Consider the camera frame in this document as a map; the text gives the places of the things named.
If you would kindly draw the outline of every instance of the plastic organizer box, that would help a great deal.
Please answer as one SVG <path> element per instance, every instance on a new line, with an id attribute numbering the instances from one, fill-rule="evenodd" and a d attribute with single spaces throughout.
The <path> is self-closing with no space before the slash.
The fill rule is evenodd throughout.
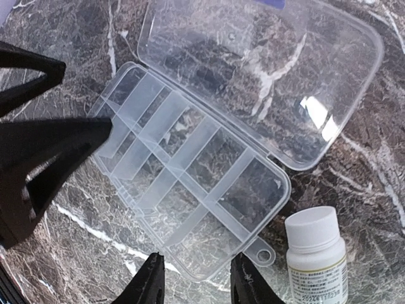
<path id="1" fill-rule="evenodd" d="M 91 109 L 111 117 L 94 158 L 156 246 L 202 281 L 286 204 L 287 174 L 315 166 L 383 56 L 365 23 L 311 0 L 156 0 L 138 45 Z"/>

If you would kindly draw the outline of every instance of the bottle label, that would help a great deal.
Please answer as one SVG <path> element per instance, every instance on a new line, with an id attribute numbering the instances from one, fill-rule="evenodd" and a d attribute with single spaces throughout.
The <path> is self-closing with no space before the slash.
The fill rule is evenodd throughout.
<path id="1" fill-rule="evenodd" d="M 346 256 L 318 270 L 289 267 L 292 295 L 297 304 L 346 304 L 348 295 Z"/>

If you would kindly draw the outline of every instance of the transparent lid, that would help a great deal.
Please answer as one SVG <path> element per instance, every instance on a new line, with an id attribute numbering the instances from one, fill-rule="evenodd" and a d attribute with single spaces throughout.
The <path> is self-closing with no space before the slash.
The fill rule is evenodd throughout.
<path id="1" fill-rule="evenodd" d="M 288 201 L 287 174 L 197 101 L 126 63 L 89 116 L 113 122 L 98 167 L 185 277 L 207 279 L 241 251 L 273 263 L 258 234 Z"/>
<path id="2" fill-rule="evenodd" d="M 352 115 L 383 44 L 312 0 L 154 0 L 138 54 L 258 151 L 305 170 Z"/>

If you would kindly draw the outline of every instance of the bottle cap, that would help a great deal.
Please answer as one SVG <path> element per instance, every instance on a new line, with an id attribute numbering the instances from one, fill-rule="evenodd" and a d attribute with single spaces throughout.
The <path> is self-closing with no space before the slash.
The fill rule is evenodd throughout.
<path id="1" fill-rule="evenodd" d="M 305 209 L 285 220 L 289 248 L 300 253 L 324 250 L 340 238 L 336 209 L 320 206 Z"/>

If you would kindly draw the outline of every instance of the white marble vein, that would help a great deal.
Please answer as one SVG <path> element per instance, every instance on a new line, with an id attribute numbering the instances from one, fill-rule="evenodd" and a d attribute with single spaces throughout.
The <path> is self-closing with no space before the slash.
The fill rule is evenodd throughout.
<path id="1" fill-rule="evenodd" d="M 382 5 L 385 14 L 387 15 L 388 19 L 390 20 L 390 23 L 392 25 L 392 27 L 394 28 L 395 33 L 398 36 L 399 39 L 399 43 L 401 43 L 401 47 L 402 47 L 402 51 L 405 54 L 405 42 L 404 42 L 404 38 L 402 37 L 401 33 L 399 32 L 398 26 L 394 20 L 394 17 L 392 16 L 392 13 L 387 9 L 387 7 L 383 4 Z"/>
<path id="2" fill-rule="evenodd" d="M 303 35 L 301 41 L 297 44 L 296 50 L 294 51 L 294 54 L 291 56 L 290 60 L 280 69 L 277 71 L 268 74 L 266 71 L 263 70 L 263 67 L 261 66 L 260 62 L 257 62 L 257 58 L 253 58 L 250 60 L 250 69 L 252 70 L 253 74 L 255 74 L 261 81 L 261 90 L 259 93 L 259 100 L 256 102 L 256 104 L 253 106 L 252 109 L 252 116 L 255 116 L 257 112 L 259 111 L 263 100 L 265 97 L 268 96 L 268 99 L 266 101 L 266 104 L 264 105 L 261 113 L 259 114 L 258 121 L 263 120 L 267 113 L 268 109 L 271 106 L 271 103 L 273 101 L 273 96 L 271 95 L 271 89 L 274 85 L 274 83 L 278 80 L 281 79 L 285 74 L 287 74 L 298 62 L 299 56 L 301 55 L 302 49 L 305 46 L 306 42 L 306 33 Z"/>
<path id="3" fill-rule="evenodd" d="M 111 65 L 111 77 L 114 77 L 116 74 L 116 63 L 115 63 L 115 48 L 114 48 L 114 41 L 113 41 L 113 31 L 114 31 L 114 16 L 113 10 L 111 9 L 111 3 L 108 1 L 108 56 L 109 56 L 109 64 Z"/>
<path id="4" fill-rule="evenodd" d="M 31 0 L 27 3 L 23 3 L 23 1 L 20 1 L 20 3 L 13 6 L 13 9 L 15 10 L 16 8 L 26 8 L 27 6 L 34 4 L 35 2 L 36 2 L 36 0 Z"/>
<path id="5" fill-rule="evenodd" d="M 392 204 L 394 204 L 395 208 L 399 214 L 399 220 L 401 221 L 402 226 L 402 233 L 405 234 L 405 210 L 402 203 L 399 200 L 397 193 L 394 191 L 392 184 L 388 181 L 387 177 L 385 176 L 384 172 L 395 172 L 395 168 L 393 167 L 393 157 L 390 155 L 389 147 L 382 141 L 382 145 L 380 149 L 375 153 L 370 153 L 367 151 L 366 148 L 360 146 L 358 143 L 349 139 L 343 133 L 341 134 L 343 140 L 350 145 L 352 149 L 357 151 L 358 153 L 362 154 L 369 164 L 371 165 L 372 169 L 377 173 L 380 182 L 383 184 L 385 192 L 390 196 Z"/>

